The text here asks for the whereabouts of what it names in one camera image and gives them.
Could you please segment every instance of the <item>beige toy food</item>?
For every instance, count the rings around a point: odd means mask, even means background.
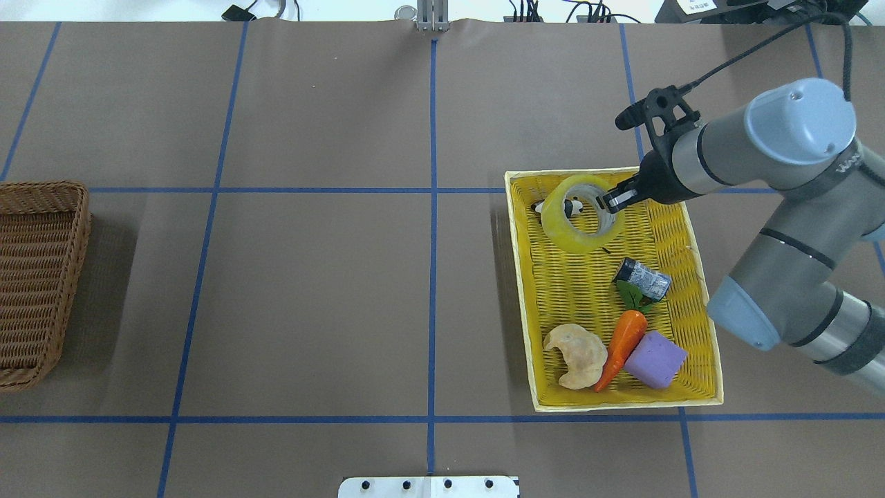
[[[595,384],[602,376],[608,352],[596,334],[575,323],[559,325],[544,340],[545,350],[554,347],[559,348],[568,365],[568,371],[559,378],[559,385],[582,389]]]

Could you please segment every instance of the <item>roll of tape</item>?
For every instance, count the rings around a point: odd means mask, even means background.
[[[602,178],[593,175],[569,176],[544,200],[541,210],[541,226],[544,233],[558,248],[567,253],[586,254],[610,243],[624,229],[624,219],[605,211],[596,197],[606,194],[612,187]],[[585,198],[599,218],[596,233],[582,232],[566,218],[563,204],[572,196]]]

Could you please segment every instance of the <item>white floor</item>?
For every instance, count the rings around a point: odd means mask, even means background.
[[[295,19],[291,0],[284,19]],[[7,0],[0,3],[0,20],[65,21],[184,21],[221,20],[230,4],[248,6],[251,0]],[[300,0],[302,20],[386,20],[412,0]],[[606,0],[614,12],[629,14],[642,22],[654,22],[663,0]],[[273,16],[277,0],[258,0],[252,11],[259,17]],[[542,0],[539,10],[547,22],[564,22],[573,4],[560,0]],[[513,9],[507,0],[451,0],[450,19],[500,21]],[[885,2],[871,1],[862,11],[874,24],[885,24]],[[861,24],[859,19],[854,24]]]

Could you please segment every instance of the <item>purple sponge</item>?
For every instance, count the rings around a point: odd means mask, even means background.
[[[651,331],[627,358],[624,370],[652,389],[665,389],[688,355],[660,332]]]

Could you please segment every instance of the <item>brown basket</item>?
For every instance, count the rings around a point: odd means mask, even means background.
[[[0,183],[0,393],[58,363],[90,221],[82,183]]]

